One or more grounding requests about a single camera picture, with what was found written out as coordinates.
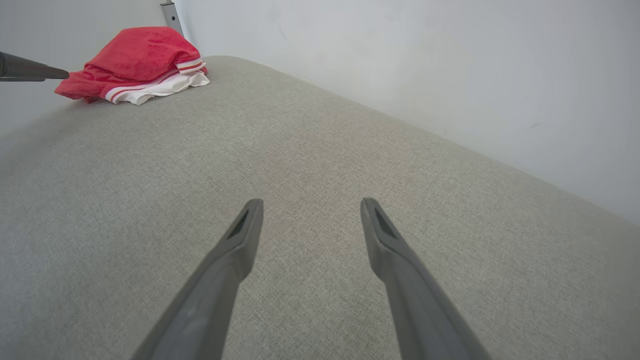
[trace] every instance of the folded towel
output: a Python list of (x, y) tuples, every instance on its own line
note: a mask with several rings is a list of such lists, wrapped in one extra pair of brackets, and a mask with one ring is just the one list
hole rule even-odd
[[(63, 80), (56, 88), (56, 94), (71, 99), (82, 99), (93, 102), (98, 98), (113, 103), (128, 101), (127, 93), (144, 91), (147, 96), (154, 96), (149, 88), (163, 84), (161, 96), (174, 94), (171, 89), (182, 91), (189, 86), (201, 86), (207, 73), (200, 53), (182, 35), (172, 28), (147, 27), (122, 30), (110, 41), (84, 70), (70, 72), (69, 78)], [(165, 81), (179, 81), (175, 74), (193, 75), (193, 80), (181, 79), (187, 86), (174, 86)]]

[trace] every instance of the red towel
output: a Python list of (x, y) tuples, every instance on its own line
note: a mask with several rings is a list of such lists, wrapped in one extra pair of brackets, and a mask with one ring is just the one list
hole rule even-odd
[(207, 69), (200, 53), (172, 28), (149, 27), (122, 30), (84, 70), (70, 72), (56, 94), (93, 102), (111, 101), (117, 94), (156, 85), (177, 73)]

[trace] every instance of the red and white towel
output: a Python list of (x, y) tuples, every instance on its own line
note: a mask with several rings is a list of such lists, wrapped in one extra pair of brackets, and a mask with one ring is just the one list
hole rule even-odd
[(93, 102), (98, 98), (136, 105), (189, 86), (209, 83), (200, 53), (169, 27), (122, 30), (84, 70), (69, 73), (56, 94)]

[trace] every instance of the textured gray surface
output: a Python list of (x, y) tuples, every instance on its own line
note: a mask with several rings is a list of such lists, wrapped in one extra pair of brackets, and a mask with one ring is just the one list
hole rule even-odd
[(210, 85), (140, 107), (79, 102), (3, 140), (1, 358), (130, 356), (261, 197), (225, 359), (398, 359), (365, 196), (496, 359), (608, 356), (605, 251), (637, 228), (275, 70), (206, 61)]

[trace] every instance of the white wall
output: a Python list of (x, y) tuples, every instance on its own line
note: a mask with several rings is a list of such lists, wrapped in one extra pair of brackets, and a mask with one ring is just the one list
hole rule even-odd
[[(160, 0), (2, 0), (0, 51), (67, 71), (82, 70), (120, 30), (165, 26)], [(60, 80), (0, 83), (0, 136), (72, 100)]]
[(204, 56), (306, 79), (640, 224), (639, 1), (180, 5)]

